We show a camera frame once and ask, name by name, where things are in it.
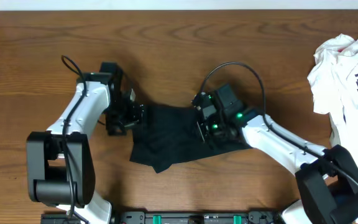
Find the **black polo shirt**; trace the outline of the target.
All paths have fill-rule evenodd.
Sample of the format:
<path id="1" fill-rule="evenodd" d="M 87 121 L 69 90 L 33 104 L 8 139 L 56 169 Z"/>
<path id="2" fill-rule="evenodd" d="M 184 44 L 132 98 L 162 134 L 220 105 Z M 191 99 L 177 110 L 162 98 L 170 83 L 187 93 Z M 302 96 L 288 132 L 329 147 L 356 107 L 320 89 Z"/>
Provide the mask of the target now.
<path id="1" fill-rule="evenodd" d="M 145 121 L 132 130 L 132 137 L 130 161 L 150 166 L 156 173 L 173 164 L 250 148 L 240 140 L 202 140 L 193 109 L 166 105 L 146 106 Z"/>

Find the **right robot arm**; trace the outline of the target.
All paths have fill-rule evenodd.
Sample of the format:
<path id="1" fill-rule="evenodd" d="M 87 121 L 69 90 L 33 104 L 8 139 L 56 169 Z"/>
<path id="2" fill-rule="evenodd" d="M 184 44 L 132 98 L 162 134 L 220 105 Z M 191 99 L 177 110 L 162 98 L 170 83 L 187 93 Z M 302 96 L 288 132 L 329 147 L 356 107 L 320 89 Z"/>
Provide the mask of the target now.
<path id="1" fill-rule="evenodd" d="M 310 143 L 236 95 L 199 92 L 192 101 L 204 141 L 243 140 L 296 179 L 300 199 L 280 212 L 283 223 L 352 223 L 358 219 L 358 167 L 350 152 Z"/>

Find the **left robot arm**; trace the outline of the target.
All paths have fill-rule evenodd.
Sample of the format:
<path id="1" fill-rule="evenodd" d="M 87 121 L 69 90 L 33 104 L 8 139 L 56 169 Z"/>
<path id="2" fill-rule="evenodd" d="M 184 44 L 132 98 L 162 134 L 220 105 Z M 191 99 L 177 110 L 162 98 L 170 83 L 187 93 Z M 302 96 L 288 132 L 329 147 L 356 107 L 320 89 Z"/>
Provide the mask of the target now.
<path id="1" fill-rule="evenodd" d="M 105 115 L 111 136 L 125 135 L 142 120 L 133 89 L 121 90 L 120 68 L 80 75 L 76 93 L 61 117 L 26 141 L 29 197 L 62 210 L 41 223 L 115 223 L 112 204 L 95 190 L 89 139 Z"/>

